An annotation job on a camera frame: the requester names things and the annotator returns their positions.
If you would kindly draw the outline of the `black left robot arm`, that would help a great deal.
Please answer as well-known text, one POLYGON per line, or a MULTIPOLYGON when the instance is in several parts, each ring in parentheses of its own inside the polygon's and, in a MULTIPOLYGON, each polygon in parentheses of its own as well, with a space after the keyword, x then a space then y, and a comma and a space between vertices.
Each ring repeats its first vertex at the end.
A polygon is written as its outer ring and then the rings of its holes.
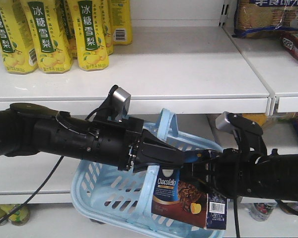
POLYGON ((199 150, 181 151, 165 143, 144 128, 142 119, 112 121, 96 115, 88 121, 31 103, 13 103, 0 111, 0 156, 39 152, 135 172, 153 165, 182 169, 202 162, 199 150))

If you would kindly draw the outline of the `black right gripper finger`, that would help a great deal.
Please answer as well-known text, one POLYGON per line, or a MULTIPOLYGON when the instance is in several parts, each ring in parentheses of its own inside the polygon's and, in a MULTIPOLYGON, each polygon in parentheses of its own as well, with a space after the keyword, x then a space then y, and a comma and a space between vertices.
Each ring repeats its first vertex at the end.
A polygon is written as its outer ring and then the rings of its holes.
POLYGON ((212 192, 213 187, 212 184, 206 180, 200 178, 189 178, 189 177, 181 177, 183 182, 189 183, 196 187, 201 192, 212 192))
POLYGON ((215 164, 222 154, 216 150, 185 151, 185 178, 205 179, 212 175, 212 164, 215 164))

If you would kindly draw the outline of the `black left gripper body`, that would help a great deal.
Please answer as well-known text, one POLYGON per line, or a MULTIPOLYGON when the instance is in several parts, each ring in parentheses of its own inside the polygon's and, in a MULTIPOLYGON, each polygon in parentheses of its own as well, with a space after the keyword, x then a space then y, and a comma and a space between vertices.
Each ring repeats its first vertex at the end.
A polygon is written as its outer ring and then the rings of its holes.
POLYGON ((112 121, 95 116, 92 122, 93 135, 90 151, 86 159, 92 162, 111 165, 120 171, 131 167, 130 149, 141 136, 144 120, 135 117, 112 121))

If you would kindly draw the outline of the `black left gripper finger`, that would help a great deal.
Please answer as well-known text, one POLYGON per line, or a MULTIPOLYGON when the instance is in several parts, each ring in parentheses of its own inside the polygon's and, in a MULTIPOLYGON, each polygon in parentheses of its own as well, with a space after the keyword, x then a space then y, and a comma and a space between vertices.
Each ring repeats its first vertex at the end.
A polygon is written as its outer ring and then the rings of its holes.
POLYGON ((146 171, 149 166, 158 166, 158 163, 133 163, 133 173, 146 171))
POLYGON ((181 151, 143 129, 135 158, 135 165, 183 165, 195 162, 201 150, 181 151))

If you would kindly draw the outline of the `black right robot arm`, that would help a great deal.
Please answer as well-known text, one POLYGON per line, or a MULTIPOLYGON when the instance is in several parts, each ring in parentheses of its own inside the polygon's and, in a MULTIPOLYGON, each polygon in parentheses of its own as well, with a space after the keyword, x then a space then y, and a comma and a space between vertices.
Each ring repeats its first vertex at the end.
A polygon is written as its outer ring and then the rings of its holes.
POLYGON ((242 154, 228 148, 189 151, 180 170, 181 181, 226 198, 236 196, 298 201, 298 154, 242 154))

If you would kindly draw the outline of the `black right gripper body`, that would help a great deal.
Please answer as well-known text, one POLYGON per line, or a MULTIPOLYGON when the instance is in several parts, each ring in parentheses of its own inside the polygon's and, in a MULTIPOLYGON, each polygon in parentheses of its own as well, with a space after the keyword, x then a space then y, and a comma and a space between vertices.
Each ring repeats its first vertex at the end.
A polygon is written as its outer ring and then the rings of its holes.
POLYGON ((252 197, 253 152, 228 148, 211 152, 211 189, 226 198, 252 197))

